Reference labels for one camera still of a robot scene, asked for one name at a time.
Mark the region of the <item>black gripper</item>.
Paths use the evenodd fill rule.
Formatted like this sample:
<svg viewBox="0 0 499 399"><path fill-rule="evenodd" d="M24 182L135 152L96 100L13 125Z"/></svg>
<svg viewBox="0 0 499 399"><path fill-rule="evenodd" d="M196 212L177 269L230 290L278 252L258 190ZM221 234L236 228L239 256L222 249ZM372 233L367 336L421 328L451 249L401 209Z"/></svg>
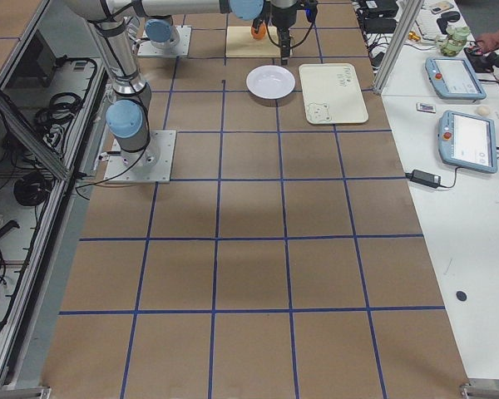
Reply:
<svg viewBox="0 0 499 399"><path fill-rule="evenodd" d="M296 22L297 1L296 0L272 0L271 22L276 27L280 45L280 65L287 65L287 58L292 56L290 46L289 29ZM253 20L251 26L252 35L265 35L266 25L262 17Z"/></svg>

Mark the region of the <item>person hand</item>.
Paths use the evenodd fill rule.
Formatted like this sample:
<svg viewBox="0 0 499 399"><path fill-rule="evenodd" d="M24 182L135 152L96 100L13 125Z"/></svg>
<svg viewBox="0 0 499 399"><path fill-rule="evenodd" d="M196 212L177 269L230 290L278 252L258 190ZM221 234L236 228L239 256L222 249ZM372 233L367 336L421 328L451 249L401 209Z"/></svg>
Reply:
<svg viewBox="0 0 499 399"><path fill-rule="evenodd" d="M476 39L476 44L482 53L489 53L499 49L499 30L481 34Z"/></svg>

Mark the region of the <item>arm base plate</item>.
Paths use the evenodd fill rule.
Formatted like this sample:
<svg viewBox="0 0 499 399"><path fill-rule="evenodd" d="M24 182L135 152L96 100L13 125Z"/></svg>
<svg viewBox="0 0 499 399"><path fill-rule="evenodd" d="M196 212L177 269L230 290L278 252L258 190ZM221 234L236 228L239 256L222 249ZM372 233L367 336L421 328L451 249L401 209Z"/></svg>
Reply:
<svg viewBox="0 0 499 399"><path fill-rule="evenodd" d="M144 58L187 57L190 49L191 26L182 25L171 28L171 36L165 42L156 41L156 38L161 36L154 33L153 28L145 29L137 49L137 56Z"/></svg>
<svg viewBox="0 0 499 399"><path fill-rule="evenodd" d="M176 131L153 130L146 151L134 154L121 151L117 139L106 163L104 180L110 184L169 183L175 153Z"/></svg>

